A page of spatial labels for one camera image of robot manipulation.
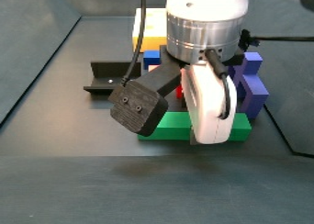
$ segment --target toy blocks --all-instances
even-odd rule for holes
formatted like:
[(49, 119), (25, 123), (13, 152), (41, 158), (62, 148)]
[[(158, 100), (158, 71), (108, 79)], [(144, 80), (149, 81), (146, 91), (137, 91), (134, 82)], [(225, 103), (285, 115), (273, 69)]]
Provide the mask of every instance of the toy blocks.
[(245, 141), (251, 131), (249, 122), (244, 113), (235, 113), (228, 141)]
[(160, 65), (158, 50), (145, 50), (142, 53), (142, 69), (148, 70), (149, 65)]
[[(133, 50), (137, 44), (141, 21), (141, 10), (136, 9), (133, 29), (132, 29), (132, 46)], [(145, 9), (145, 23), (141, 40), (140, 52), (145, 50), (158, 50), (158, 46), (166, 43), (166, 12), (165, 8)]]
[(138, 140), (189, 140), (190, 120), (186, 112), (165, 112), (150, 136)]
[[(166, 112), (150, 136), (137, 135), (138, 140), (189, 140), (190, 121), (188, 112)], [(228, 141), (247, 140), (251, 131), (247, 115), (236, 113)]]
[(247, 114), (247, 118), (255, 118), (261, 110), (268, 97), (268, 92), (257, 76), (261, 65), (261, 57), (257, 52), (247, 52), (240, 66), (229, 67), (229, 76), (236, 87), (239, 98), (244, 98), (239, 112)]

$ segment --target yellow block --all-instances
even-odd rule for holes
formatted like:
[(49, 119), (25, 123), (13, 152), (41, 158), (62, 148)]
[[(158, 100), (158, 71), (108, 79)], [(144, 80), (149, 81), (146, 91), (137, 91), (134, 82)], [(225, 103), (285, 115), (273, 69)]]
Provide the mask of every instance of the yellow block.
[[(141, 21), (141, 9), (136, 9), (136, 16), (132, 29), (132, 47), (137, 44)], [(145, 9), (145, 23), (141, 40), (141, 52), (145, 50), (158, 50), (160, 45), (166, 44), (166, 13), (165, 8)]]

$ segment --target gray wall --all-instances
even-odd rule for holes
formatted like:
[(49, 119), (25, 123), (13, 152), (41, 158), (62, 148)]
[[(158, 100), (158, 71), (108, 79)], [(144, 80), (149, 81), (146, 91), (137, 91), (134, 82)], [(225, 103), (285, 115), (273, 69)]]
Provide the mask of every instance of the gray wall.
[[(140, 0), (66, 0), (82, 16), (133, 16)], [(146, 7), (164, 7), (165, 0), (146, 0)]]
[(0, 0), (0, 124), (78, 18), (64, 0)]
[[(252, 35), (314, 36), (314, 13), (280, 0), (249, 0), (244, 27)], [(314, 42), (264, 41), (260, 76), (265, 106), (293, 151), (314, 154)]]

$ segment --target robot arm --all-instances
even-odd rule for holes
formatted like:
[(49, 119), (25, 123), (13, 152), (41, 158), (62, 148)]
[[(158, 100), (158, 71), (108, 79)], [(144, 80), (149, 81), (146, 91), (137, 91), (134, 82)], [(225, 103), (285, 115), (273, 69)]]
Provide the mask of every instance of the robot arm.
[[(291, 1), (314, 11), (314, 0)], [(223, 66), (237, 51), (245, 13), (247, 0), (166, 0), (166, 47), (160, 52), (165, 59), (110, 95), (112, 117), (128, 130), (142, 136), (153, 132), (168, 108), (162, 97), (178, 85), (181, 75), (196, 141), (227, 140), (236, 93), (229, 77), (223, 73), (220, 78), (215, 66)], [(216, 58), (211, 60), (207, 52)]]

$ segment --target gray table surface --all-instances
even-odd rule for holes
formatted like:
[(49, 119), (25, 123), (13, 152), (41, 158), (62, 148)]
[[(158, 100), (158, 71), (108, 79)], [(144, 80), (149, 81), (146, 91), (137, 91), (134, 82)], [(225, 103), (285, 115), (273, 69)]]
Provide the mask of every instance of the gray table surface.
[(264, 110), (245, 142), (137, 141), (92, 97), (90, 60), (130, 59), (130, 17), (84, 17), (0, 128), (3, 223), (311, 223), (314, 162)]

